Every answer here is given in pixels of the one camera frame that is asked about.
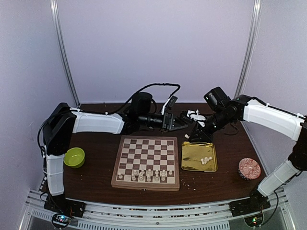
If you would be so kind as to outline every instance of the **wooden chessboard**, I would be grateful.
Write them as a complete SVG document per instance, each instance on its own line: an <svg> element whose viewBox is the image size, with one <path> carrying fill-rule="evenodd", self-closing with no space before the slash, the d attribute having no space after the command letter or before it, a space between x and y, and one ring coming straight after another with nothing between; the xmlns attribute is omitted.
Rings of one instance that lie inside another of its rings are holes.
<svg viewBox="0 0 307 230"><path fill-rule="evenodd" d="M135 170L137 176L133 181L132 172ZM162 170L165 170L164 181L161 177L159 180L154 178L156 170L159 171L159 176ZM145 172L143 180L138 176L141 171ZM151 178L148 181L146 175L150 171ZM127 189L178 191L180 184L177 138L122 136L111 185Z"/></svg>

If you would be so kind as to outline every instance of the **gold tray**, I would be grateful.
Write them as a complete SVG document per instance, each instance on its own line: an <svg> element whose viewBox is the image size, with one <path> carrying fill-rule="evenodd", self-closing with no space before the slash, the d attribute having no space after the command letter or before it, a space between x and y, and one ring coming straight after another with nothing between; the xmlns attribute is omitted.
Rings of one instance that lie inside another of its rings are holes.
<svg viewBox="0 0 307 230"><path fill-rule="evenodd" d="M201 164L201 158L212 157L207 164ZM214 173L217 171L215 147L206 142L183 142L181 168L188 171L204 171Z"/></svg>

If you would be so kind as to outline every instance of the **brown table surface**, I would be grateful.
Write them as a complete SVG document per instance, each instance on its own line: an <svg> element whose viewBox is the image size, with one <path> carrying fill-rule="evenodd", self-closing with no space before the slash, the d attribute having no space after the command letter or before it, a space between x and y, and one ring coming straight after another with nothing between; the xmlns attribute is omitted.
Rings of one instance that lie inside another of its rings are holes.
<svg viewBox="0 0 307 230"><path fill-rule="evenodd" d="M119 104L84 104L82 109L104 112L117 109ZM172 113L199 109L201 113L211 113L207 104L177 103ZM78 133L71 138L71 148L80 147L85 151L85 163L79 169L64 168L64 184L67 198L122 205L180 205L222 201L248 196L265 174L253 181L245 181L238 174L238 164L242 158L250 157L258 162L256 152L242 125L237 123L239 133L227 136L225 132L234 130L227 126L214 135L218 170L214 173L190 172L181 169L181 143L193 125L184 130L169 133L138 131L135 136L171 136L178 139L180 190L143 191L113 188L111 178L120 142L120 135L106 133Z"/></svg>

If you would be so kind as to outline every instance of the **white wall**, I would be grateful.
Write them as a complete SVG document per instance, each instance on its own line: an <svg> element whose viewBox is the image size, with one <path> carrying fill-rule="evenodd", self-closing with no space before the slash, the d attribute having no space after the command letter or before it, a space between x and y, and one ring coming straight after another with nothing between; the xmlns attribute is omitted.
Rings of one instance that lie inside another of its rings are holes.
<svg viewBox="0 0 307 230"><path fill-rule="evenodd" d="M220 85L234 96L253 0L62 0L63 37L82 103L123 102L153 82L179 83L180 102ZM154 88L156 101L172 89Z"/></svg>
<svg viewBox="0 0 307 230"><path fill-rule="evenodd" d="M49 2L0 0L1 229L16 228L41 183L37 130L62 101L73 105Z"/></svg>
<svg viewBox="0 0 307 230"><path fill-rule="evenodd" d="M244 94L307 114L307 1L264 0L256 49ZM272 172L295 142L265 127L248 124L266 168ZM307 174L285 187L300 230L307 226Z"/></svg>

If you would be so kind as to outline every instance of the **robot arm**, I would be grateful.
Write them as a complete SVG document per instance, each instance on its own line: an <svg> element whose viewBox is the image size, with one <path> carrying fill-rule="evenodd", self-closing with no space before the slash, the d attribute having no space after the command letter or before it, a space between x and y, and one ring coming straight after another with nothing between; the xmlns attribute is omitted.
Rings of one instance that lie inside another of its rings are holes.
<svg viewBox="0 0 307 230"><path fill-rule="evenodd" d="M261 207L270 207L268 195L301 171L307 171L307 118L274 108L254 97L240 95L231 100L220 87L212 89L204 98L216 113L205 120L198 120L189 137L190 142L212 142L214 132L237 120L263 125L296 141L288 159L251 191L249 199L230 203L233 216L259 211ZM189 113L183 114L182 117L191 118Z"/></svg>
<svg viewBox="0 0 307 230"><path fill-rule="evenodd" d="M52 202L46 202L45 208L62 211L67 216L81 217L84 203L67 200L63 185L63 158L71 140L72 133L105 132L112 134L131 134L141 126L159 128L163 131L175 131L188 125L181 119L168 113L177 97L172 96L164 105L163 114L150 113L152 96L146 92L134 94L131 105L124 113L100 114L70 108L60 103L43 125L44 168L47 176L47 191Z"/></svg>

